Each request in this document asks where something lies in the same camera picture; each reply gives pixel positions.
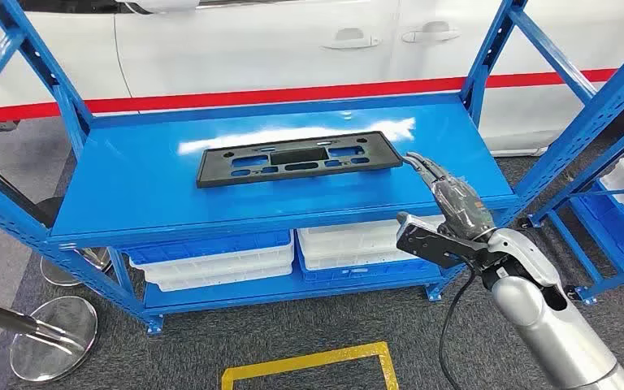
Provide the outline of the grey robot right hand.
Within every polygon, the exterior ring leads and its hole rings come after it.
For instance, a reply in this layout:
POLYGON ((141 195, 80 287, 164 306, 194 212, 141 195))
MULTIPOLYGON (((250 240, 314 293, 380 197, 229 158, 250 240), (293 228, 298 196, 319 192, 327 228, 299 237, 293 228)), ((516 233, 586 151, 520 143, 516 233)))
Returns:
POLYGON ((401 157, 432 192, 445 221, 437 231, 446 236, 486 243, 496 230, 492 214, 475 190, 433 160, 415 152, 401 157))

